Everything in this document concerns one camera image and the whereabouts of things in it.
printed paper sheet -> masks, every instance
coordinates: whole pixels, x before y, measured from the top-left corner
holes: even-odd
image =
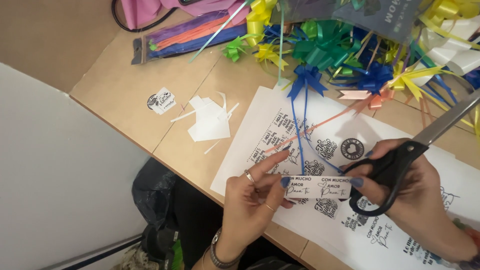
[[[265,150],[296,134],[290,99],[286,97],[290,89],[280,91],[287,83],[284,80],[274,90],[258,89],[212,183],[212,190],[224,195],[227,178],[241,175],[245,168],[269,155]],[[304,102],[302,90],[294,103],[300,131],[303,130]],[[307,129],[344,108],[336,101],[309,91]],[[366,115],[354,118],[352,114],[340,116],[302,137],[306,175],[338,175],[317,154],[340,166],[362,159],[379,140],[412,137]],[[289,144],[290,156],[271,173],[301,174],[298,141]],[[480,171],[435,146],[425,155],[440,173],[447,213],[480,229],[480,216],[475,210],[475,205],[480,203],[480,197],[475,194],[480,188]],[[374,207],[365,198],[361,205],[365,209]],[[280,208],[274,222],[322,246],[354,269],[446,269],[388,217],[359,216],[351,210],[348,201],[303,199],[292,209]]]

woman's right hand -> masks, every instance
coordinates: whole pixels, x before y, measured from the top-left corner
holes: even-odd
[[[409,139],[380,141],[373,147],[369,158],[379,159],[407,140]],[[371,165],[361,165],[349,171],[346,176],[354,177],[350,180],[354,188],[370,202],[380,205],[390,191],[367,177],[371,171]],[[412,163],[404,183],[386,213],[398,227],[422,247],[445,260],[468,261],[478,254],[473,240],[448,218],[440,192],[440,176],[424,155]]]

silver ring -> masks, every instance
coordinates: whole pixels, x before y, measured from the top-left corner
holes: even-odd
[[[245,170],[244,171],[245,175],[247,176],[247,178],[252,182],[252,183],[255,183],[255,181],[253,180],[252,176],[250,175],[250,173],[248,172],[248,170]]]
[[[276,212],[275,210],[273,210],[273,208],[271,208],[270,206],[268,206],[268,204],[264,203],[270,210],[272,210],[274,213]]]

woman's left hand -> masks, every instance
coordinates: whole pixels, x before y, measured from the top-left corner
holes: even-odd
[[[229,262],[238,257],[244,248],[264,233],[279,206],[293,207],[283,198],[284,187],[290,178],[282,179],[278,173],[268,174],[288,155],[288,150],[280,151],[248,169],[255,183],[245,174],[228,178],[222,233],[216,248],[219,260]],[[264,198],[265,202],[260,204],[260,198]]]

wooden table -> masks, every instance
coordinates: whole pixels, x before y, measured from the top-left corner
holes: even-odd
[[[189,18],[176,11],[163,25]],[[210,184],[227,153],[230,143],[245,115],[258,86],[273,88],[276,77],[267,74],[251,56],[243,55],[239,61],[222,56],[219,47],[203,51],[191,64],[192,53],[131,66],[132,40],[138,34],[121,31],[104,50],[92,68],[71,92],[71,97],[122,133],[145,152],[162,162],[201,192],[219,204],[223,196],[210,190]],[[147,108],[148,98],[166,87],[175,95],[177,105],[163,115]],[[188,101],[195,95],[210,97],[222,104],[215,91],[227,95],[227,110],[237,102],[229,123],[231,137],[222,139],[207,155],[204,152],[216,141],[193,142],[187,130],[194,117],[171,123],[170,120],[192,110]],[[327,91],[326,96],[337,98],[339,92]],[[416,134],[422,130],[420,105],[412,100],[404,104],[406,96],[384,102],[380,110],[365,109],[362,113],[384,123]],[[339,100],[349,105],[351,101]],[[429,103],[432,115],[443,111]],[[436,143],[471,166],[480,169],[479,147],[471,128],[458,124]],[[347,265],[313,242],[272,223],[265,236],[274,244],[297,258],[310,269],[349,269]]]

